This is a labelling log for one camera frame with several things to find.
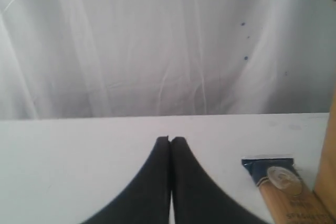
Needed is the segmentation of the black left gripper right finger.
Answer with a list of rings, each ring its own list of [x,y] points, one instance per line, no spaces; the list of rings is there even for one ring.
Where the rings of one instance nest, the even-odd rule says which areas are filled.
[[[218,187],[185,138],[171,141],[170,156],[176,223],[265,223]]]

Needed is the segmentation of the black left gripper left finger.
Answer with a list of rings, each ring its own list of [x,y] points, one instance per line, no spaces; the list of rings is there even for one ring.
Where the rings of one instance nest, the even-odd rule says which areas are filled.
[[[170,202],[170,142],[160,136],[127,187],[84,223],[169,223]]]

